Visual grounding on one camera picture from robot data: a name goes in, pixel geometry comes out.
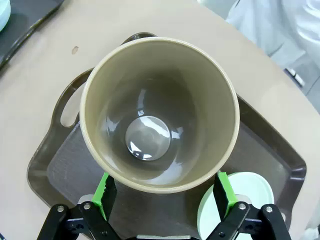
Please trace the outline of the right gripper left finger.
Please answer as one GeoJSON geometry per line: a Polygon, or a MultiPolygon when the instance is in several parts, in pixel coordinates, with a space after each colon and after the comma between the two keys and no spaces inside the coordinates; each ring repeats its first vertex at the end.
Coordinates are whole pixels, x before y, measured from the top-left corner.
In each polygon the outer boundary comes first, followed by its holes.
{"type": "Polygon", "coordinates": [[[104,173],[91,200],[72,208],[62,203],[52,206],[37,239],[76,240],[85,234],[94,240],[119,240],[109,224],[116,196],[114,178],[104,173]]]}

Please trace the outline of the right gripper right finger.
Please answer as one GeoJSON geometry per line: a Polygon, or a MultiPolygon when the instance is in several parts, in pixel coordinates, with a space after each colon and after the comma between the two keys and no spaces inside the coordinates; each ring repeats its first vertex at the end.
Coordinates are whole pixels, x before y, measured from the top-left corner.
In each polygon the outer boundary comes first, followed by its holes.
{"type": "Polygon", "coordinates": [[[269,183],[259,174],[218,172],[201,200],[203,240],[289,240],[269,183]]]}

